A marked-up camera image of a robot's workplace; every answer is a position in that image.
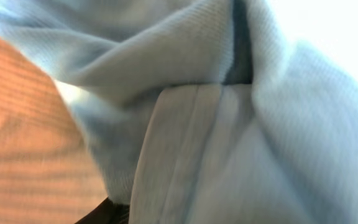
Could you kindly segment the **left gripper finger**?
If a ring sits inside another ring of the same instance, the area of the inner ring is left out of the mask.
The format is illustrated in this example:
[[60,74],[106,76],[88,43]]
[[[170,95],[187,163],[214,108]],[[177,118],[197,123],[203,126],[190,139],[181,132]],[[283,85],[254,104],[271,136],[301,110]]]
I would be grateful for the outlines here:
[[94,210],[75,224],[128,224],[129,205],[103,200]]

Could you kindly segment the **light blue printed t-shirt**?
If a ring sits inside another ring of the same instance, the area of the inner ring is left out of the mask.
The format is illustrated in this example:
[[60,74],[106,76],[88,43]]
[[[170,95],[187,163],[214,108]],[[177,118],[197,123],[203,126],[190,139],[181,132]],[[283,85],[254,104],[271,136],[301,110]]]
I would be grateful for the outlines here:
[[0,1],[129,223],[358,223],[358,1]]

